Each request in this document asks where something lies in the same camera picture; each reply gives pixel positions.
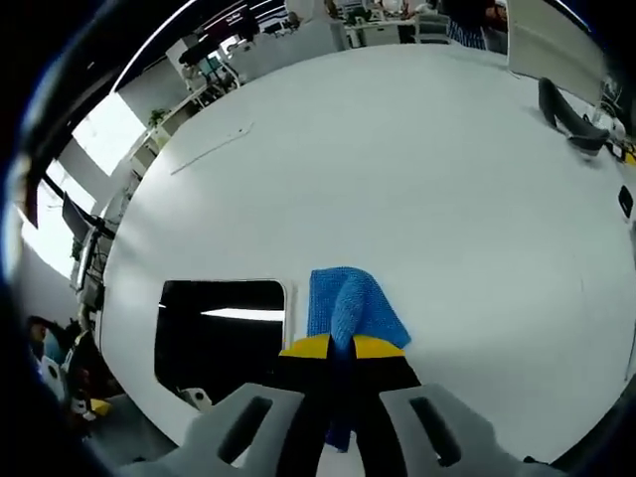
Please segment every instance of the rectangular hole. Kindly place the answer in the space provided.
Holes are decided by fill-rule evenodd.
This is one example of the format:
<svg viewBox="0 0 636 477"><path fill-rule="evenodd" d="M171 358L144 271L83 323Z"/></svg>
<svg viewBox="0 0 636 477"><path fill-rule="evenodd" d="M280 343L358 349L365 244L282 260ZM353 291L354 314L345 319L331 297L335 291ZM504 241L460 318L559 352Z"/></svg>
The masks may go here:
<svg viewBox="0 0 636 477"><path fill-rule="evenodd" d="M410 401L421 425L437 454L437 462L442 467L450 467L461 459L461 450L448 427L428 399L418 397Z"/></svg>
<svg viewBox="0 0 636 477"><path fill-rule="evenodd" d="M255 397L251 400L221 444L221 460L232 465L251 446L271 404L271 400L264 397Z"/></svg>

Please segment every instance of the table surface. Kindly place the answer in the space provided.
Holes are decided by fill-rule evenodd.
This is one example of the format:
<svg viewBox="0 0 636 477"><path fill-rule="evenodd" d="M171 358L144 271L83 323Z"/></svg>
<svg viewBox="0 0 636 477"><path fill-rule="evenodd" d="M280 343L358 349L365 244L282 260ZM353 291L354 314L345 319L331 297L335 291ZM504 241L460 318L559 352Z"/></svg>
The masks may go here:
<svg viewBox="0 0 636 477"><path fill-rule="evenodd" d="M622 180L546 126L537 83L505 61L350 50L253 81L177 131L119 228L101 326L108 365L161 430L181 443L197 415L154 375L165 280L293 283L300 338L310 271L336 265L375 276L421 381L490 419L516 456L551 461L602 418L636 316Z"/></svg>

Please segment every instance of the blue microfiber towel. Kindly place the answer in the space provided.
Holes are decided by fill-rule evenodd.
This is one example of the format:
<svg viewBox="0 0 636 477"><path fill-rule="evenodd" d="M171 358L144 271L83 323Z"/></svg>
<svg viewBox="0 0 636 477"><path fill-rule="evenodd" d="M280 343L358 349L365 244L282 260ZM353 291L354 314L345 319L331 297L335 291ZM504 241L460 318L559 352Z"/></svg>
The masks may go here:
<svg viewBox="0 0 636 477"><path fill-rule="evenodd" d="M403 348L410 336L376 280L349 266L313 270L309 281L307 336L330 333L339 360L349 356L354 335L379 338ZM327 443L346 452L350 428L340 419L327 434Z"/></svg>

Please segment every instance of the white table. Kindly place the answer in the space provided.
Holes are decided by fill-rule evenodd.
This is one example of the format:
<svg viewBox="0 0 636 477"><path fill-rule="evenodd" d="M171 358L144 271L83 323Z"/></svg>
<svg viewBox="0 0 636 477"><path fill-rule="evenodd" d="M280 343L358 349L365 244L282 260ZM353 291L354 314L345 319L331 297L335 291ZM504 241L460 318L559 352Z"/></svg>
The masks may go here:
<svg viewBox="0 0 636 477"><path fill-rule="evenodd" d="M101 330L107 363L161 430L180 444L197 415L154 375L164 280L293 282L300 338L310 271L335 265L375 276L421 380L490 419L518 457L550 461L602 418L636 316L622 180L606 157L584 165L541 120L537 83L505 61L350 50L251 82L177 131L119 228ZM399 87L377 94L395 72Z"/></svg>

